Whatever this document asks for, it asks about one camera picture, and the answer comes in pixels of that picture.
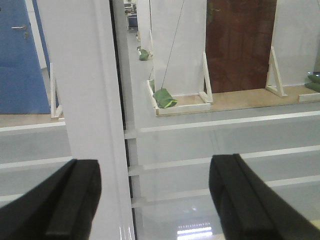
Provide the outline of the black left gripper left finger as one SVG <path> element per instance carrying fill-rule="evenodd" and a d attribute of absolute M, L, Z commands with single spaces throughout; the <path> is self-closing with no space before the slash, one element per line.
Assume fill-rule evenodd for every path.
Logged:
<path fill-rule="evenodd" d="M 102 192 L 99 162 L 72 159 L 1 207 L 2 240 L 88 240 Z"/>

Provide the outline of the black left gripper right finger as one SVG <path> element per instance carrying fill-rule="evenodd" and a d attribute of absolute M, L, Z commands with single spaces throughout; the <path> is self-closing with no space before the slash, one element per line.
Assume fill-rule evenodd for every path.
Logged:
<path fill-rule="evenodd" d="M 318 240 L 320 231 L 237 154 L 213 155 L 208 186 L 227 240 Z"/>

